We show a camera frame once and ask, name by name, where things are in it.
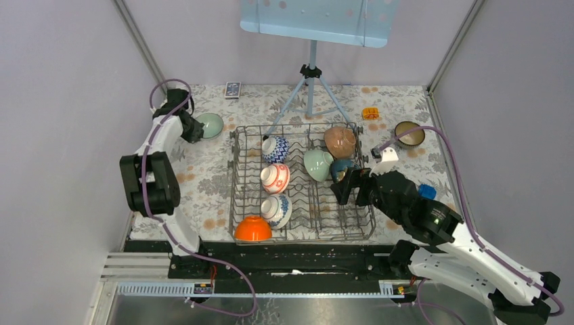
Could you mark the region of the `dark teal gold bowl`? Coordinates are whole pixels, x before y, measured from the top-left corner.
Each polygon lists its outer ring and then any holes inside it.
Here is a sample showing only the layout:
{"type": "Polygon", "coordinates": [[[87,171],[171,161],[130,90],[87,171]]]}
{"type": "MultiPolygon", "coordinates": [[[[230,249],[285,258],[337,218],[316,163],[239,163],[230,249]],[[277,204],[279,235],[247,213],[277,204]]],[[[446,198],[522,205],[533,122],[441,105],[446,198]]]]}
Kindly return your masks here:
{"type": "Polygon", "coordinates": [[[330,165],[330,175],[334,183],[342,181],[349,169],[358,169],[359,165],[351,159],[336,159],[330,165]]]}

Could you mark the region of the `light green bowl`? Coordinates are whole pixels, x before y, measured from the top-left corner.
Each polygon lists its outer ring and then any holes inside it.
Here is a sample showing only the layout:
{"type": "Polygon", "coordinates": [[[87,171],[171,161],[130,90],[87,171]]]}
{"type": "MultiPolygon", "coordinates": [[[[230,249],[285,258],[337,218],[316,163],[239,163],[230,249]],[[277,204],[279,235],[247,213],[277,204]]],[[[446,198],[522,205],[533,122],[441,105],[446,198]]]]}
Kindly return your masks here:
{"type": "Polygon", "coordinates": [[[308,150],[303,157],[305,170],[316,181],[327,180],[330,165],[334,162],[331,153],[319,149],[308,150]]]}

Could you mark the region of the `pale green checkered bowl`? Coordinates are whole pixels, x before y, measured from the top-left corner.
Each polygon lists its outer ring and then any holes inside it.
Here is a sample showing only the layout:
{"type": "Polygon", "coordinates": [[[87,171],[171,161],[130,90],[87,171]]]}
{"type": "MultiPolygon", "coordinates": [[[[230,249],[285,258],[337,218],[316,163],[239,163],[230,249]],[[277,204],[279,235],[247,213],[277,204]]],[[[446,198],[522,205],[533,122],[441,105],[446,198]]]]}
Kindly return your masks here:
{"type": "Polygon", "coordinates": [[[224,122],[218,114],[206,112],[199,115],[196,120],[202,123],[202,139],[212,139],[223,131],[224,122]]]}

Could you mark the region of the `dark brown patterned bowl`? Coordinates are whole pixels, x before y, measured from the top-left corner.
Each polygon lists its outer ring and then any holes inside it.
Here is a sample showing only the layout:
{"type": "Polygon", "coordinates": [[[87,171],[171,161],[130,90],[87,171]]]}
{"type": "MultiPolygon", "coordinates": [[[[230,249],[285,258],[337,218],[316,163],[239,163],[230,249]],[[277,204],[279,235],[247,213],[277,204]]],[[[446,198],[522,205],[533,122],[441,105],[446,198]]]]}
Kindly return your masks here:
{"type": "Polygon", "coordinates": [[[397,140],[397,145],[407,149],[421,145],[426,139],[426,134],[422,129],[414,131],[414,129],[419,126],[419,124],[412,121],[401,121],[398,123],[394,128],[394,135],[401,135],[403,133],[405,135],[397,140]]]}

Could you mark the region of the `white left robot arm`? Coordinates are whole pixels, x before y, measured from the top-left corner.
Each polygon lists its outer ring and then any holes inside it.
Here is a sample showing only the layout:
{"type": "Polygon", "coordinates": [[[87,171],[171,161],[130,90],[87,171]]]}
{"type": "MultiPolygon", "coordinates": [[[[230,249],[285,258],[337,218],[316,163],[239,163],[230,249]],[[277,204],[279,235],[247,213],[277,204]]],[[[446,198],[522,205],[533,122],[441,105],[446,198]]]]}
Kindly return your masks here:
{"type": "Polygon", "coordinates": [[[129,208],[158,222],[174,255],[184,257],[184,270],[193,278],[209,272],[208,257],[198,253],[200,236],[179,208],[181,192],[169,154],[178,139],[195,143],[203,124],[188,112],[194,109],[191,93],[169,89],[165,103],[155,111],[152,128],[140,148],[120,158],[120,174],[129,208]]]}

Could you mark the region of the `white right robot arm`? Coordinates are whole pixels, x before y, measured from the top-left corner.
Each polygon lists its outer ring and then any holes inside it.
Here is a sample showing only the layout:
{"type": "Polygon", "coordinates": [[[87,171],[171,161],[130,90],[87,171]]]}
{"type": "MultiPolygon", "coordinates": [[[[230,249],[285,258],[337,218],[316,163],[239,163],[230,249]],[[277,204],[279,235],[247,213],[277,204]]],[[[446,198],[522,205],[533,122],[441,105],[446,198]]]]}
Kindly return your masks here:
{"type": "Polygon", "coordinates": [[[546,299],[557,292],[560,278],[532,271],[487,246],[461,215],[419,195],[415,183],[400,172],[350,169],[330,188],[340,205],[356,192],[357,206],[372,205],[419,242],[396,243],[388,257],[395,278],[412,274],[440,282],[482,302],[504,324],[547,323],[551,308],[546,299]]]}

